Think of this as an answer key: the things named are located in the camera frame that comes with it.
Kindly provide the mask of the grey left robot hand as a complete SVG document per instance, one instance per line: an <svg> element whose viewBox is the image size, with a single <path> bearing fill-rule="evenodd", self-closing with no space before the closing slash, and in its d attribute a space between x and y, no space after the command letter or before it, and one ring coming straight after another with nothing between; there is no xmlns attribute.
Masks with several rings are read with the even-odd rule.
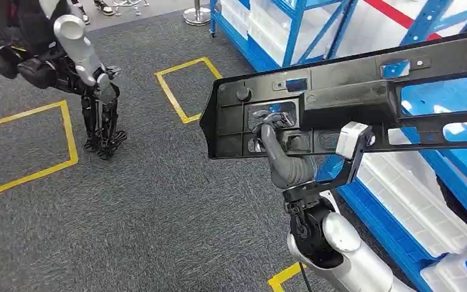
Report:
<svg viewBox="0 0 467 292"><path fill-rule="evenodd" d="M95 95L105 105L111 103L118 96L116 93L117 86L112 80L117 77L120 71L121 68L117 66L106 67L101 65L94 73L96 80Z"/></svg>

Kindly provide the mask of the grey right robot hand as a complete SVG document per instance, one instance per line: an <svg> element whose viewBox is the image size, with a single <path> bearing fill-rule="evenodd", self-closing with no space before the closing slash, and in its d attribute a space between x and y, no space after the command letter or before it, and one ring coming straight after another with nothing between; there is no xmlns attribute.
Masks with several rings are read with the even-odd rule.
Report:
<svg viewBox="0 0 467 292"><path fill-rule="evenodd" d="M271 169L273 184L279 189L288 189L314 181L319 166L318 156L293 157L285 154L277 140L275 130L293 125L286 112L259 110L252 114L259 121L252 130L264 145Z"/></svg>

